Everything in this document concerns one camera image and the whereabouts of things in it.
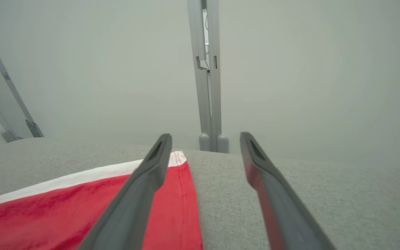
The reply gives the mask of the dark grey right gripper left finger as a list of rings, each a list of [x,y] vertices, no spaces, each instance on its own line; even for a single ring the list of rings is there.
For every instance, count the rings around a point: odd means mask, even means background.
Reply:
[[[173,140],[162,134],[84,237],[78,250],[141,250],[155,192],[165,183]]]

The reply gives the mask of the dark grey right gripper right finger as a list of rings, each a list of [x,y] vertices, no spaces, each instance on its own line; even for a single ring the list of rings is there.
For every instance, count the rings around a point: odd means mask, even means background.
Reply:
[[[240,134],[240,149],[247,181],[259,198],[271,250],[335,250],[251,133]]]

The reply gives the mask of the red shorts white waistband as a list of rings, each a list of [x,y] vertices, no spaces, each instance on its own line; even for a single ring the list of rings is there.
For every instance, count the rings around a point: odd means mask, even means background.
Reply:
[[[0,250],[77,250],[141,160],[97,167],[0,195]],[[142,250],[203,250],[187,158],[172,152]]]

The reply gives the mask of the grey partition post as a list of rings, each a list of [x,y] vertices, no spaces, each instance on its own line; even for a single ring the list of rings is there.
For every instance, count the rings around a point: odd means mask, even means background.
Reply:
[[[200,149],[229,153],[222,133],[218,0],[187,0],[200,116]]]

